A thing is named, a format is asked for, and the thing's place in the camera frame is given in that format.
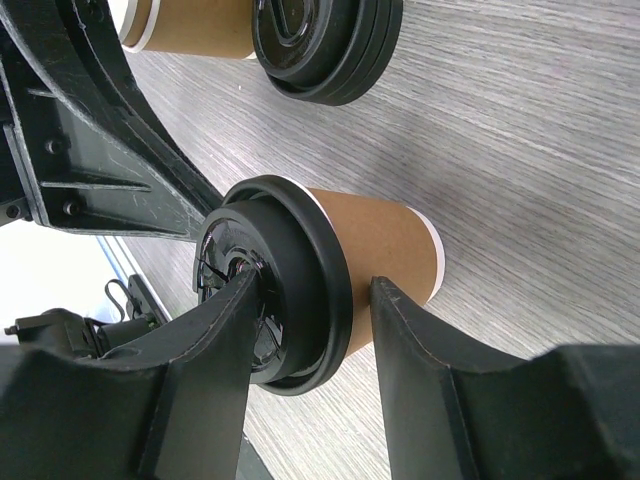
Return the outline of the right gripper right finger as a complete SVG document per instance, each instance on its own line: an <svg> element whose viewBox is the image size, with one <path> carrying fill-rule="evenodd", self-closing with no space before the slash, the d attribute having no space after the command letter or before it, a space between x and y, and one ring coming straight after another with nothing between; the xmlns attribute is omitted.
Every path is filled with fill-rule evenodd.
<svg viewBox="0 0 640 480"><path fill-rule="evenodd" d="M396 479L635 479L639 349L564 345L525 360L371 285Z"/></svg>

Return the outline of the brown paper cup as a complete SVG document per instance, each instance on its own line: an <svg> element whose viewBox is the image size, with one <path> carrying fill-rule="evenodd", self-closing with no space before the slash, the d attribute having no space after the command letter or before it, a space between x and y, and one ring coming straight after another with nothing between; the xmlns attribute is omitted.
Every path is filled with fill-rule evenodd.
<svg viewBox="0 0 640 480"><path fill-rule="evenodd" d="M419 306L440 290L445 250L434 224L418 210L388 200L312 189L349 269L353 320L348 356L372 342L370 284L386 277Z"/></svg>

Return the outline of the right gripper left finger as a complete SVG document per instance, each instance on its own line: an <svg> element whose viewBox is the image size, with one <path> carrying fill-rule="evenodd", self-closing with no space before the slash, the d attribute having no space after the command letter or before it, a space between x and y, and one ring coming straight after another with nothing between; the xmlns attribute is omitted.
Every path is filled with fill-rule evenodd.
<svg viewBox="0 0 640 480"><path fill-rule="evenodd" d="M5 479L232 479L243 433L258 279L99 359L1 350Z"/></svg>

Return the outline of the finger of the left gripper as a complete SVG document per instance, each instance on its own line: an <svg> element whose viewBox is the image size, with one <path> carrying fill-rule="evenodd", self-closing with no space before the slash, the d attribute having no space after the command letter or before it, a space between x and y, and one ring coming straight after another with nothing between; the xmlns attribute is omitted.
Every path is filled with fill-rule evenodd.
<svg viewBox="0 0 640 480"><path fill-rule="evenodd" d="M221 194L183 154L139 89L105 1L4 1L1 23L71 112L158 176L194 213Z"/></svg>
<svg viewBox="0 0 640 480"><path fill-rule="evenodd" d="M1 217L71 233L195 238L205 209L1 57Z"/></svg>

